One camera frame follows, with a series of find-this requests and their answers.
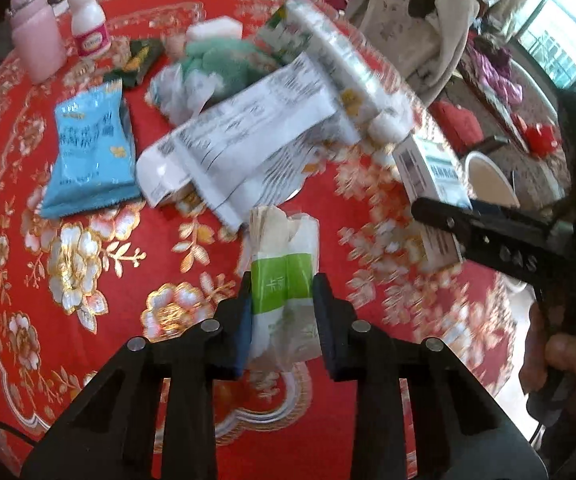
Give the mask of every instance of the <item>clothing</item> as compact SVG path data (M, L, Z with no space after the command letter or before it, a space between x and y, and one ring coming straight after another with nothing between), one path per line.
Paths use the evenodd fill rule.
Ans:
M501 76L492 66L490 60L475 49L471 43L466 46L476 70L476 76L483 84L487 84L504 105L519 105L523 101L523 88L509 79Z
M424 104L456 69L476 0L350 0L350 19L395 66Z
M490 60L499 75L512 80L512 66L510 65L512 53L508 48L504 46L498 48L484 36L474 37L472 46Z

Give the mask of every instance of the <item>red tablecloth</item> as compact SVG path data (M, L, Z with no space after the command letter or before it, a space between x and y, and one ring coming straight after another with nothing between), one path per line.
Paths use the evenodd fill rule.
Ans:
M55 104L98 83L107 67L125 62L129 38L181 32L223 14L241 20L247 36L281 1L100 0L113 36L103 59L79 60L68 40L67 65L34 87L14 53L0 67L0 420L40 436L128 338L143 333L156 340L180 332L188 314L213 310L235 293L237 266L243 264L241 238L224 230L200 204L183 213L174 206L153 210L136 202L60 222L41 219L37 210L58 150ZM330 15L386 89L398 88L397 72L360 34ZM61 21L63 36L70 38L69 17ZM160 60L155 71L164 63ZM126 91L138 152L170 130L144 103L147 84ZM417 133L443 140L417 98L408 94ZM420 274L418 240L389 252L397 227L411 221L401 184L360 148L331 158L308 168L312 175L285 208L319 219L321 271L337 296L348 298L359 317L391 335L414 341L442 337L496 392L509 373L514 338L499 276L473 264ZM50 247L78 240L87 241L82 255L87 272L78 285L81 299L68 303L60 280L52 279L59 264L68 262L51 256ZM180 241L188 243L175 249ZM296 364L290 372L253 373L238 383L217 384L221 477L344 478L353 440L353 395L353 384L327 379L321 360ZM161 450L161 436L160 428L155 450ZM413 473L410 431L407 444ZM0 450L17 469L28 453L1 432Z

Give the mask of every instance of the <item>pink clothing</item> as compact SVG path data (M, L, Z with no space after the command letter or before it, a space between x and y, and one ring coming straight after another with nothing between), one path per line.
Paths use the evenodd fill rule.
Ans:
M490 60L475 49L470 42L466 46L474 63L476 76L483 84L487 84L505 105L518 105L523 101L523 88L509 79L499 75Z

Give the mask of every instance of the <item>pink bottle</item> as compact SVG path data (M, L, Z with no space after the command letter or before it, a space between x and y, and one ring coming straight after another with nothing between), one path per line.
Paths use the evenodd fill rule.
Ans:
M48 0L10 0L6 12L12 41L33 84L41 83L66 61L66 49Z

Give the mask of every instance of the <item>white sponge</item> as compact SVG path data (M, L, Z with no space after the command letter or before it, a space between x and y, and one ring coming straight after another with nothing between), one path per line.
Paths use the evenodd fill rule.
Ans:
M241 22L228 16L194 23L185 32L186 41L210 40L211 38L234 38L240 40L243 36L244 26Z

